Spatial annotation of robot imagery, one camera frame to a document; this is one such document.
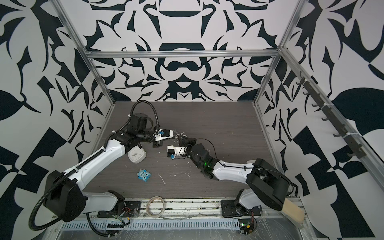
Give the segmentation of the silver keyring with keys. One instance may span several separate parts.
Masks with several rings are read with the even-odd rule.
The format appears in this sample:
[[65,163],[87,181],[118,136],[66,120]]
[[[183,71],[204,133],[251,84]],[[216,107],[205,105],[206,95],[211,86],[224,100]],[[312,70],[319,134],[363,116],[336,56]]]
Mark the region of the silver keyring with keys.
[[177,131],[174,131],[174,138],[178,141],[181,142],[185,137],[184,137],[184,132],[178,133]]

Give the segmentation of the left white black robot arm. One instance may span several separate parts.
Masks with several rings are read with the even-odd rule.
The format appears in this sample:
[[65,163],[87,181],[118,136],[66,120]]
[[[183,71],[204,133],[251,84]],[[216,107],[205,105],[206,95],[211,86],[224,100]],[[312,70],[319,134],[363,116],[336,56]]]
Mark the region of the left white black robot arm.
[[94,177],[124,155],[134,164],[143,161],[147,153],[142,143],[160,147],[163,140],[174,137],[172,130],[157,126],[147,128],[148,121],[147,115],[131,115],[128,123],[112,132],[105,145],[95,153],[62,173],[51,173],[47,178],[43,206],[64,222],[99,211],[119,216],[125,214],[125,199],[117,192],[86,193],[84,190]]

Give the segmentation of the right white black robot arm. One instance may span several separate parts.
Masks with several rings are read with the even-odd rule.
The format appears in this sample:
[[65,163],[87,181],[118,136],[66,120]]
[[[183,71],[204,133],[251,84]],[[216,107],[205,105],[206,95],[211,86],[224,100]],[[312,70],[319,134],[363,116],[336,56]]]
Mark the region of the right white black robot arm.
[[238,182],[249,187],[237,196],[237,207],[241,210],[251,210],[256,206],[277,211],[283,209],[291,181],[265,160],[229,163],[212,157],[195,138],[179,136],[177,139],[182,149],[176,150],[175,155],[190,158],[206,178]]

